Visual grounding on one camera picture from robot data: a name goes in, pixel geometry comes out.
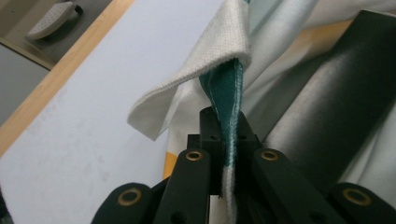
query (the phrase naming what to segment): white fabric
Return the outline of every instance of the white fabric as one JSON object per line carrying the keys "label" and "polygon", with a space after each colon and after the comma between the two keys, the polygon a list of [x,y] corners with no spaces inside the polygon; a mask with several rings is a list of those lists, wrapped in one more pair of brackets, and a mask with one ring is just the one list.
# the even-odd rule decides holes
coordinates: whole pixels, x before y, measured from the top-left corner
{"label": "white fabric", "polygon": [[[380,11],[396,9],[394,0],[320,0],[310,13],[311,1],[301,3],[300,7],[293,2],[269,2],[269,7],[277,10],[269,10],[263,19],[258,16],[257,20],[262,21],[257,24],[265,25],[270,17],[282,21],[289,15],[298,16],[297,19],[304,22],[304,17],[311,14],[305,26],[295,27],[300,29],[349,19],[363,7]],[[183,64],[220,4],[220,0],[137,0],[131,6],[1,158],[0,184],[16,224],[90,223],[103,199],[116,186],[126,182],[152,186],[161,179],[166,136],[160,136],[153,143],[126,125],[125,116],[139,96],[175,73]],[[286,6],[281,4],[290,5],[299,13],[282,11],[280,9]],[[252,9],[253,13],[260,13],[255,9]],[[284,36],[297,35],[298,32],[280,29],[283,25],[287,26],[273,26],[271,32],[286,39],[282,40],[286,46],[292,39]],[[308,32],[298,38],[294,47],[279,59],[276,57],[283,52],[273,51],[271,45],[269,49],[251,47],[275,62],[268,63],[264,71],[257,69],[259,74],[253,74],[255,81],[246,80],[248,88],[245,89],[244,110],[249,111],[259,102],[258,97],[266,94],[262,91],[262,95],[254,95],[254,90],[260,86],[268,88],[272,85],[270,81],[278,75],[328,49],[337,37],[332,35],[332,38],[311,44],[316,34]],[[201,96],[204,96],[201,86],[193,79],[179,87],[173,99],[168,99],[167,104],[172,102],[171,109],[177,116],[171,116],[174,112],[165,108],[160,113],[160,118],[165,121],[160,120],[160,127],[150,131],[152,136],[158,135],[166,127],[167,120],[170,122],[168,151],[178,153],[186,147],[186,134],[199,132],[196,115],[209,105],[208,100]],[[142,119],[156,118],[156,114],[150,113],[163,106],[162,102],[158,103],[149,107]],[[394,120],[392,112],[384,129],[377,135],[377,143],[367,160],[369,170],[364,175],[361,172],[347,175],[345,179],[358,176],[354,179],[360,179],[359,183],[395,206],[394,190],[386,189],[386,186],[395,186],[396,182],[392,175],[395,165],[390,160],[394,158],[395,151]],[[387,162],[383,162],[382,153],[386,153]],[[212,202],[224,205],[218,199],[212,199]],[[226,223],[225,214],[219,212],[224,210],[213,206],[211,211],[211,223]]]}
{"label": "white fabric", "polygon": [[[244,67],[248,67],[247,21],[248,4],[245,1],[225,1],[183,67],[136,102],[128,118],[129,123],[155,139],[168,125],[163,123],[166,116],[172,116],[168,111],[178,85],[232,58],[238,58]],[[154,112],[150,116],[148,111],[152,109]]]}
{"label": "white fabric", "polygon": [[[265,98],[265,93],[267,93],[267,90],[275,83],[274,80],[277,79],[278,75],[293,67],[295,64],[319,55],[329,49],[335,42],[336,37],[338,37],[346,27],[343,26],[343,28],[337,29],[338,32],[335,35],[331,35],[327,38],[322,37],[319,40],[315,40],[314,36],[308,35],[312,42],[298,38],[294,42],[294,48],[291,48],[285,53],[303,28],[318,27],[336,21],[350,20],[356,16],[361,9],[392,11],[396,8],[396,2],[390,0],[284,0],[270,2],[269,6],[274,10],[267,11],[268,14],[262,15],[262,17],[256,17],[257,19],[255,19],[254,22],[250,20],[250,22],[253,22],[255,25],[260,25],[260,27],[250,27],[252,34],[250,37],[252,43],[251,64],[244,76],[245,101],[243,102],[243,110],[247,111],[247,116],[251,118],[254,118],[254,116],[250,115],[250,113],[253,112],[252,108],[259,102],[259,98]],[[208,36],[211,36],[210,27],[203,33],[202,38],[207,38]],[[195,48],[197,51],[193,51],[192,56],[200,58],[196,54],[205,52],[205,50],[201,48],[207,47],[210,46],[200,46],[198,44]],[[209,67],[217,63],[216,58],[211,59],[215,61],[206,61]],[[180,71],[193,70],[188,66],[189,64],[186,63]],[[196,69],[194,71],[196,71],[196,73],[189,77],[186,76],[185,73],[178,72],[174,75],[174,78],[171,78],[172,83],[185,82],[187,79],[199,75],[197,73],[200,71]],[[172,100],[177,101],[176,103],[173,102],[175,108],[171,110],[174,115],[167,114],[167,118],[170,120],[168,151],[178,154],[186,147],[187,134],[199,132],[198,112],[202,108],[209,106],[209,102],[197,79],[188,81],[182,88],[179,88],[176,93],[176,98],[166,99],[168,96],[173,97],[175,92],[169,95],[162,94],[161,92],[155,94],[154,92],[158,89],[159,88],[155,88],[154,91],[149,91],[148,97],[143,97],[134,106],[132,114],[129,117],[129,122],[147,136],[155,138],[155,136],[167,126],[167,123],[164,123],[164,117],[169,108],[168,106],[165,108],[165,111],[163,111],[160,106],[155,105],[156,99],[161,99],[161,101],[165,102],[171,102]],[[161,113],[145,115],[144,112],[148,109],[150,111],[160,110]],[[140,120],[143,119],[155,120],[155,123],[151,122],[150,125],[147,126],[147,124],[140,122]]]}

